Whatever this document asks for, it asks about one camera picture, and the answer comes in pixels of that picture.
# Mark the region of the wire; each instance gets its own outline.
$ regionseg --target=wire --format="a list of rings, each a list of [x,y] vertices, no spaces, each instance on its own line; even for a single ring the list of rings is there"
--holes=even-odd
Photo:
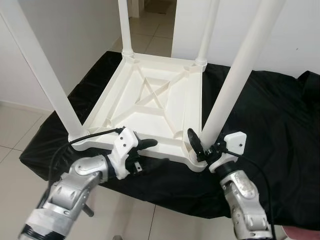
[[[43,195],[43,198],[42,198],[41,202],[43,202],[43,199],[48,199],[48,197],[49,197],[51,187],[55,182],[52,179],[53,178],[54,164],[57,163],[56,159],[60,159],[62,157],[62,155],[65,153],[67,147],[71,146],[72,144],[78,143],[80,141],[83,141],[83,140],[86,140],[86,139],[89,139],[89,138],[93,138],[93,137],[98,137],[98,136],[105,135],[105,134],[110,134],[110,133],[114,133],[114,132],[117,132],[118,134],[120,134],[122,132],[122,130],[123,130],[123,128],[115,128],[115,129],[108,130],[108,131],[102,131],[102,132],[90,134],[90,135],[83,136],[83,137],[77,138],[75,140],[72,140],[72,141],[62,145],[61,147],[59,147],[55,151],[55,153],[53,154],[53,156],[51,158],[51,161],[50,161],[49,173],[48,173],[48,186],[47,186],[47,189],[46,189],[46,191],[45,191],[45,193]]]
[[[238,158],[244,159],[247,162],[251,163],[252,165],[254,165],[260,171],[261,175],[263,176],[265,184],[266,184],[267,193],[268,193],[269,214],[270,214],[270,225],[271,225],[272,237],[273,237],[274,240],[276,240],[275,220],[274,220],[274,213],[273,213],[273,209],[272,209],[271,187],[270,187],[270,183],[269,183],[269,180],[267,178],[267,175],[265,174],[263,169],[258,164],[256,164],[254,161],[252,161],[251,159],[249,159],[249,158],[247,158],[245,156],[239,155],[237,153],[231,152],[231,151],[229,151],[227,149],[224,152],[226,154],[230,154],[230,155],[236,156]]]

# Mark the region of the white floor tile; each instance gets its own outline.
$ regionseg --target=white floor tile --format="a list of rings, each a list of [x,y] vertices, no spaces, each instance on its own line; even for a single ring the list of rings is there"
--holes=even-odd
[[[154,36],[145,53],[156,56],[170,57],[172,50],[172,39]]]
[[[149,240],[236,240],[226,217],[204,219],[157,206]]]
[[[112,240],[114,235],[121,235],[124,240],[148,240],[153,204],[101,186],[94,191],[94,216],[81,213],[68,240]]]
[[[158,24],[173,24],[175,23],[175,15],[171,12],[167,14],[159,14],[153,12],[144,12],[140,18],[135,18],[136,21],[139,20],[141,22],[152,21]]]
[[[0,146],[12,149],[41,116],[41,113],[0,105]]]
[[[49,117],[49,114],[44,114],[38,121],[31,127],[31,129],[20,139],[20,141],[14,146],[14,149],[24,151],[31,139],[36,135],[40,126]]]
[[[132,49],[135,53],[143,54],[149,43],[151,42],[152,36],[141,35],[141,34],[131,34],[131,44]],[[121,53],[122,51],[122,39],[121,37],[116,41],[110,51]]]
[[[11,151],[10,148],[0,146],[0,163],[2,160],[8,155],[8,153]]]
[[[133,34],[153,36],[159,26],[159,22],[154,18],[130,18],[130,31]]]
[[[175,25],[171,23],[167,23],[167,24],[160,23],[154,36],[172,39],[174,37],[174,27]]]
[[[24,166],[12,150],[0,163],[0,239],[17,239],[46,182]]]

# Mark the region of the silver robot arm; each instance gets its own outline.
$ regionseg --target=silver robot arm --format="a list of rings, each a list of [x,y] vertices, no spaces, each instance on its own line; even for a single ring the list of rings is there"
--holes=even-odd
[[[238,240],[270,240],[273,238],[265,210],[259,203],[259,192],[244,171],[237,169],[238,158],[227,151],[242,155],[247,135],[235,132],[221,136],[210,149],[204,151],[192,129],[188,137],[199,162],[206,161],[211,173],[220,178],[220,185],[230,207],[234,233]]]
[[[108,181],[111,174],[124,179],[129,173],[126,161],[138,157],[137,150],[155,146],[153,139],[140,140],[130,129],[124,128],[114,142],[111,154],[104,157],[84,157],[75,161],[68,173],[63,173],[54,184],[49,197],[32,211],[19,235],[19,240],[64,240],[80,212],[90,217],[93,212],[86,205],[91,190]],[[136,171],[141,171],[139,162],[134,162]]]

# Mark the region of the black tablecloth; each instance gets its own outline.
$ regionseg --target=black tablecloth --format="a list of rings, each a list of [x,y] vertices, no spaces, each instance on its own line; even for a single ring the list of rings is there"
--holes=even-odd
[[[82,123],[100,97],[122,56],[106,52],[69,95]],[[203,73],[202,125],[229,71],[228,66],[208,64]],[[224,128],[247,134],[244,155],[266,172],[273,195],[275,223],[320,230],[320,76],[305,72],[300,78],[269,71],[252,71]],[[57,148],[68,141],[68,133],[54,112],[20,156],[20,160],[47,180],[49,162]],[[107,154],[90,148],[69,148],[55,179],[81,157]],[[192,172],[184,164],[165,159],[141,157],[141,176],[111,179],[103,186],[134,198],[202,218],[230,216],[219,181],[206,169]],[[261,174],[239,160],[256,184],[260,203],[268,213],[266,185]]]

